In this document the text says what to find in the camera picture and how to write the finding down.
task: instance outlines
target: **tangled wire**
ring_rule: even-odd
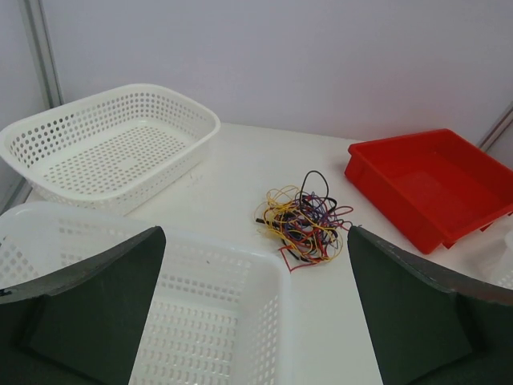
[[[312,173],[318,174],[324,181],[325,197],[304,191]],[[337,201],[329,196],[328,182],[320,172],[308,172],[301,188],[290,185],[269,190],[267,200],[262,205],[266,207],[256,222],[265,225],[269,234],[281,239],[283,247],[279,250],[291,273],[301,267],[332,261],[342,251],[339,229],[348,231],[344,224],[352,225],[342,216],[351,213],[353,208],[337,206]],[[303,264],[291,269],[285,256],[286,250]]]

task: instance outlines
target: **perforated basket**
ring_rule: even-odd
[[[0,217],[0,289],[148,227],[48,202],[18,206]],[[290,276],[279,259],[164,231],[166,252],[130,384],[290,385]]]
[[[219,129],[195,101],[133,84],[11,124],[0,156],[48,201],[125,214],[205,158]]]

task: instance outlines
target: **white table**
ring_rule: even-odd
[[[347,217],[355,225],[419,254],[345,178],[347,148],[354,142],[223,124],[209,160],[128,216],[256,247],[281,258],[280,243],[257,231],[260,225],[253,221],[253,211],[268,190],[301,185],[305,174],[316,169],[328,180],[329,195],[354,207]],[[308,180],[307,189],[325,192],[316,176]],[[40,199],[33,193],[29,197],[29,201]],[[512,228],[513,217],[503,218],[485,233],[473,233],[452,249],[439,248],[427,257],[486,281],[505,250],[504,235]],[[329,264],[294,271],[292,281],[295,384],[381,384],[346,246]]]

